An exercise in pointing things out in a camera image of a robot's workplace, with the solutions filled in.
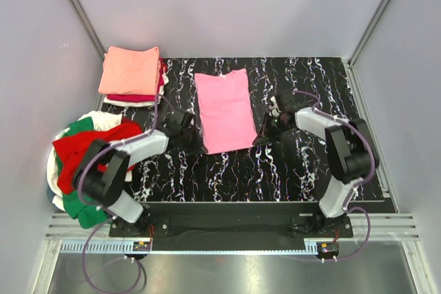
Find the red t shirt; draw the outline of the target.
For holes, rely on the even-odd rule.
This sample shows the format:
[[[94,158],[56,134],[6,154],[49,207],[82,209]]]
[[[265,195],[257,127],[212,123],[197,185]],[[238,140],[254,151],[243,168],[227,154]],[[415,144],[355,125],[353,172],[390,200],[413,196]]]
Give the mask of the red t shirt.
[[[52,143],[61,163],[57,186],[64,194],[71,194],[74,191],[73,175],[92,141],[101,139],[110,142],[130,138],[143,132],[141,127],[131,120],[109,130],[97,131],[91,116],[71,123],[69,128],[70,130],[62,138]]]

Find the right aluminium frame post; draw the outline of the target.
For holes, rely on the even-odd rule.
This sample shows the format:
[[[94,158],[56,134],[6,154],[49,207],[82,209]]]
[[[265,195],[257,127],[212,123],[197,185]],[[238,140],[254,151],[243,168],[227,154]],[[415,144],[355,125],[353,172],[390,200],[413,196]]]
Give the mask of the right aluminium frame post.
[[[357,43],[354,51],[352,52],[351,56],[348,58],[348,64],[349,66],[354,66],[357,62],[357,60],[360,58],[360,55],[362,54],[362,51],[365,49],[366,45],[368,44],[371,35],[375,31],[377,25],[381,21],[383,15],[385,14],[387,8],[391,4],[393,0],[380,0],[379,4],[377,5],[373,16],[368,22],[368,25],[365,28],[365,31],[362,33],[362,36]]]

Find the folded peach t shirt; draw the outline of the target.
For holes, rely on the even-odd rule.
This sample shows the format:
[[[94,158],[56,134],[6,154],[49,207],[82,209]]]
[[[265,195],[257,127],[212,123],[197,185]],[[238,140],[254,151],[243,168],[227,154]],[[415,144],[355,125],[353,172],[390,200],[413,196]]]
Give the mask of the folded peach t shirt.
[[[110,46],[105,54],[99,93],[153,95],[159,82],[158,47],[134,51]]]

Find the folded magenta t shirt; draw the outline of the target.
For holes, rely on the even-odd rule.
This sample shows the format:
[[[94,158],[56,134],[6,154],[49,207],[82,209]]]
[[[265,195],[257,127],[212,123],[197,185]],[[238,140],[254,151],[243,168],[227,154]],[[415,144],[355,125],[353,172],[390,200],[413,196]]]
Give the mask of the folded magenta t shirt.
[[[167,71],[167,65],[164,64],[164,61],[162,58],[159,59],[159,65],[158,65],[158,74],[159,74],[159,81],[158,81],[158,87],[157,87],[157,94],[162,94],[164,90],[164,85],[168,83],[168,78],[165,75]],[[107,99],[111,101],[122,101],[122,102],[129,102],[129,103],[142,103],[142,102],[153,102],[154,101],[154,94],[152,95],[139,95],[139,94],[128,94],[128,95],[122,95],[122,94],[108,94]]]

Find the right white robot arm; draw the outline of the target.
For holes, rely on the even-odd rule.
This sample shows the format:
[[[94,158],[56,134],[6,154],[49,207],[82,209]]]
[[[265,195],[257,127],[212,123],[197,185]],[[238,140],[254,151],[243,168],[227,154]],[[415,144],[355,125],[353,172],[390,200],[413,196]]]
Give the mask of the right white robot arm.
[[[320,108],[320,98],[309,92],[282,92],[271,98],[269,112],[263,119],[254,145],[280,140],[292,129],[303,130],[326,143],[331,178],[324,196],[312,216],[294,230],[331,235],[349,213],[349,203],[358,188],[369,182],[379,165],[378,152],[367,122],[362,118],[347,120]]]

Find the aluminium rail profile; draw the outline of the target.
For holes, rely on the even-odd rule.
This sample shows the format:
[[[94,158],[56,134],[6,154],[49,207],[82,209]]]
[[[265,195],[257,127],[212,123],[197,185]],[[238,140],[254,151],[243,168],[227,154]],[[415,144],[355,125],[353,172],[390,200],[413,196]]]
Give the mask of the aluminium rail profile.
[[[408,213],[372,213],[369,218],[362,213],[349,216],[350,229],[355,240],[361,240],[370,230],[373,241],[417,241],[420,239],[412,215]],[[54,213],[45,232],[46,240],[85,240],[90,229],[83,229],[79,223],[65,213]]]

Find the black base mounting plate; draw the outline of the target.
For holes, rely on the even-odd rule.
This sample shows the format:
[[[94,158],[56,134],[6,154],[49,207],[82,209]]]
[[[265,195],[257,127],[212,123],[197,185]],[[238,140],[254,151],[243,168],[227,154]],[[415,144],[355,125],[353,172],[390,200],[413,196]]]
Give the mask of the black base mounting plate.
[[[182,233],[274,233],[294,238],[352,238],[348,216],[325,220],[317,202],[151,202],[140,220],[117,220],[114,238]]]

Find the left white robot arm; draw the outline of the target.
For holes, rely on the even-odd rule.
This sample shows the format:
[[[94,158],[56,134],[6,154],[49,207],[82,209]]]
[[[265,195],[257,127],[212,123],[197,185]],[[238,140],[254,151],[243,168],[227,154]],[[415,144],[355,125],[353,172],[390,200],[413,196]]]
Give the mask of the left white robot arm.
[[[170,150],[200,152],[203,150],[196,128],[196,115],[177,109],[151,130],[125,140],[107,143],[91,142],[77,168],[72,186],[78,197],[85,194],[110,215],[125,221],[125,228],[135,236],[149,227],[145,207],[125,189],[128,169],[152,156]]]

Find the pink t shirt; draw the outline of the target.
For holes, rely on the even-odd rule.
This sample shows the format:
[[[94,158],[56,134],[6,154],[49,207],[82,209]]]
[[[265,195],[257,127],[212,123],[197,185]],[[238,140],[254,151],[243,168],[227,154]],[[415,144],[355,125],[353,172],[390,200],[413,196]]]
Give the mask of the pink t shirt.
[[[207,154],[249,149],[257,137],[247,70],[194,75]]]

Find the green t shirt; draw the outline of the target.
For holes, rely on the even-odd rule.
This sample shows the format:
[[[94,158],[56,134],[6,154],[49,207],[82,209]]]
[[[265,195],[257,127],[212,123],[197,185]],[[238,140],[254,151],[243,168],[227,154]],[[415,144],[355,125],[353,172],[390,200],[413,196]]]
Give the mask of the green t shirt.
[[[67,128],[67,131],[62,133],[62,135],[58,138],[62,138],[70,128]],[[56,154],[56,162],[59,166],[59,171],[61,170],[61,163]],[[63,194],[63,206],[65,212],[74,220],[78,220],[79,224],[84,229],[90,229],[95,225],[102,223],[106,220],[107,215],[103,210],[97,210],[95,207],[86,205],[79,200],[78,194],[76,190],[74,190],[71,194]]]

